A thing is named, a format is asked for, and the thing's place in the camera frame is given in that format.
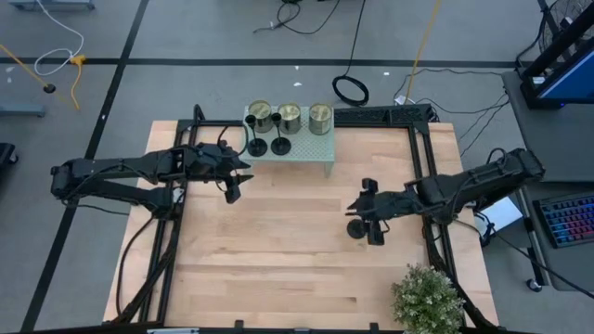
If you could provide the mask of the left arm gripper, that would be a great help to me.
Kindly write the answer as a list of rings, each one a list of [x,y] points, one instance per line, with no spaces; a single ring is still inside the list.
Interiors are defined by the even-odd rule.
[[[198,143],[197,150],[199,156],[204,158],[212,169],[215,179],[225,184],[226,202],[236,202],[240,197],[239,183],[253,178],[252,174],[239,174],[238,170],[250,169],[251,165],[242,161],[238,152],[227,144]]]

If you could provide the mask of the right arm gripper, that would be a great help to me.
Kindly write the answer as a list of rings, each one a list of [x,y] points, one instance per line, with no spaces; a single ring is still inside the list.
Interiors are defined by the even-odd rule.
[[[371,178],[362,180],[363,191],[359,198],[350,204],[348,210],[363,210],[346,212],[346,216],[359,216],[368,224],[367,239],[372,246],[383,246],[384,235],[390,231],[381,229],[381,222],[386,223],[395,217],[416,214],[420,208],[414,191],[379,191],[379,184]]]

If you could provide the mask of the black candlestick holder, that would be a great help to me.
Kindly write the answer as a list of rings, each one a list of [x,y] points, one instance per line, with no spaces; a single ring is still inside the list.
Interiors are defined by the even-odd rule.
[[[272,151],[275,155],[284,156],[290,152],[291,142],[288,138],[281,135],[280,124],[282,116],[278,112],[275,112],[271,115],[271,120],[277,128],[278,134],[278,136],[271,142]]]
[[[248,152],[253,157],[261,157],[267,152],[268,145],[262,139],[256,135],[255,127],[257,124],[257,118],[254,115],[248,114],[245,117],[246,124],[252,130],[252,140],[248,143]]]
[[[363,220],[353,219],[347,224],[346,229],[351,238],[361,239],[368,233],[368,224]]]

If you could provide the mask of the tin can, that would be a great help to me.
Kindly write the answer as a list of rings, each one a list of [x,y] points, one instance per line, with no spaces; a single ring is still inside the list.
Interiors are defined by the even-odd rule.
[[[269,132],[273,123],[271,120],[272,108],[265,100],[255,100],[248,107],[248,114],[255,117],[254,130],[263,134]]]
[[[316,103],[309,108],[308,127],[314,135],[324,135],[331,127],[333,108],[327,104]]]
[[[301,108],[295,103],[287,103],[278,106],[278,113],[281,116],[280,131],[286,135],[297,134],[301,130]]]

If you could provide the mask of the mint green mesh shelf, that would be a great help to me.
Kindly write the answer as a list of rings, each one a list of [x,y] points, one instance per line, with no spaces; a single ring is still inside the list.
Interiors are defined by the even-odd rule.
[[[272,114],[278,112],[278,106],[272,106]],[[243,123],[248,127],[248,136],[244,139],[244,143],[247,145],[246,150],[240,155],[240,158],[243,161],[248,162],[249,164],[254,164],[256,162],[264,162],[264,161],[274,161],[274,162],[319,162],[324,165],[325,173],[331,173],[331,169],[335,162],[335,135],[334,135],[334,110],[333,110],[333,120],[331,122],[331,127],[327,133],[324,135],[314,135],[310,132],[308,123],[309,123],[309,108],[311,107],[301,107],[301,130],[294,135],[286,135],[283,134],[281,131],[281,135],[288,138],[291,142],[291,150],[288,154],[284,156],[275,155],[271,148],[271,142],[278,136],[277,128],[273,124],[272,129],[267,133],[257,133],[256,135],[259,138],[262,138],[268,145],[267,152],[264,156],[261,157],[253,157],[248,152],[248,143],[252,140],[252,130],[246,124],[245,117],[248,115],[248,107],[246,107],[244,112],[244,119]]]

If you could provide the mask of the black perforated crossbar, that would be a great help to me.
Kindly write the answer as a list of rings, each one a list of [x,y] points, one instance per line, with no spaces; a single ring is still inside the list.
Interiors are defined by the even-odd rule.
[[[407,125],[427,122],[428,104],[336,109],[334,119],[339,124]]]

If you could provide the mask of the artificial green white plant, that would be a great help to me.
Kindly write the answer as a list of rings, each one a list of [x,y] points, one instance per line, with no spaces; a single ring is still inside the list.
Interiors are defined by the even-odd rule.
[[[408,334],[460,334],[465,301],[451,280],[432,266],[408,264],[391,294],[392,318]]]

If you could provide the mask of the white paper sheet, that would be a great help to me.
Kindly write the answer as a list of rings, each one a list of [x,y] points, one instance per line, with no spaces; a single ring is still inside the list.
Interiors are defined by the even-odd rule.
[[[506,197],[477,212],[475,224],[478,231],[484,236],[488,224],[493,224],[496,230],[500,230],[522,218],[523,215],[518,207],[509,197]]]

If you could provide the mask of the rainbow backlit keyboard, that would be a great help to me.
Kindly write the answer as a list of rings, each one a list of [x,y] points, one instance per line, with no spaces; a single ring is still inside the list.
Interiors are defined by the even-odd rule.
[[[553,248],[594,242],[594,192],[533,201]]]

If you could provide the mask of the grey keyboard desk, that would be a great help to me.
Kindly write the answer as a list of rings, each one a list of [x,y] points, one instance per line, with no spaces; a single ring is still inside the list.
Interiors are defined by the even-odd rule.
[[[535,183],[518,191],[523,224],[528,233],[529,260],[534,276],[544,286],[556,290],[586,290],[594,295],[594,242],[567,248],[552,247],[543,225],[536,216],[534,200],[594,192],[594,183]]]

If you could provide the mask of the grey flat floor base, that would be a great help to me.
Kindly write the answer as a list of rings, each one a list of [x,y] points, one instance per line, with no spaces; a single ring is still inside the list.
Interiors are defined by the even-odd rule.
[[[3,103],[0,102],[1,116],[34,116],[44,118],[45,109],[37,104]]]

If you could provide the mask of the black wheeled object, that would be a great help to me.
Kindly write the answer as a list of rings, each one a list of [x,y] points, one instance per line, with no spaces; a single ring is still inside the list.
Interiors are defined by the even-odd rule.
[[[10,143],[0,143],[0,169],[14,165],[19,161],[16,147]]]

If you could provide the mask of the yellow pole with black tip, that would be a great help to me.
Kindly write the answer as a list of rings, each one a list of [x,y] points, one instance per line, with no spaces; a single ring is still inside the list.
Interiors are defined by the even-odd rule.
[[[25,63],[23,63],[17,56],[15,56],[10,50],[8,50],[4,45],[0,45],[0,50],[6,53],[12,60],[14,60],[22,69],[24,69],[33,79],[38,82],[43,91],[47,94],[53,94],[56,91],[56,87],[44,81],[40,76],[38,76],[34,71],[32,71]]]

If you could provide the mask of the black monitor with blue screen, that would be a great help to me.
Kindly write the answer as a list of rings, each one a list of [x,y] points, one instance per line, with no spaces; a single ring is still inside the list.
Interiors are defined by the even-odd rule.
[[[532,109],[594,104],[594,4],[572,21],[521,74],[521,92]]]

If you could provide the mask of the grey cart base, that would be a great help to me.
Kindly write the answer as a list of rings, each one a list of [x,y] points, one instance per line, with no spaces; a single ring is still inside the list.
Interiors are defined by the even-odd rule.
[[[7,2],[21,11],[38,11],[49,9],[88,9],[96,8],[93,0],[7,0]]]

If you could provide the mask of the black floor fan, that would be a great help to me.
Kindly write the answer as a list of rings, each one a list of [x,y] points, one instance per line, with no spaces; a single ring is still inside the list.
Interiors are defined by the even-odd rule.
[[[594,0],[537,0],[543,14],[537,43],[543,53]]]

